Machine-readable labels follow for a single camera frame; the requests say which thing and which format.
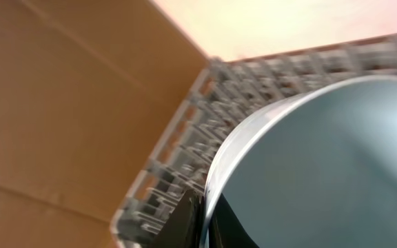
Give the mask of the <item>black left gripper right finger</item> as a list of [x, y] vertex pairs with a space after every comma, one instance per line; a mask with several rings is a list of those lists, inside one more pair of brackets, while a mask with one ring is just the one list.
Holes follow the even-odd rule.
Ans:
[[224, 195], [220, 196], [216, 204], [208, 230], [209, 248], [258, 248]]

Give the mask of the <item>light blue bowl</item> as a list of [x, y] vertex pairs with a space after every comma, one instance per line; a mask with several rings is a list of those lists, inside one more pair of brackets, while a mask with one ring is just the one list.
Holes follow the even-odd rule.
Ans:
[[262, 107], [219, 147], [200, 239], [224, 195], [259, 247], [397, 247], [397, 76]]

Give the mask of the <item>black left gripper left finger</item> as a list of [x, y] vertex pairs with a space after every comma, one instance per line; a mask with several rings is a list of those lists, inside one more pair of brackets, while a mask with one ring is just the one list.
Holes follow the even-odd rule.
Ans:
[[202, 195], [187, 190], [150, 248], [198, 248], [203, 226]]

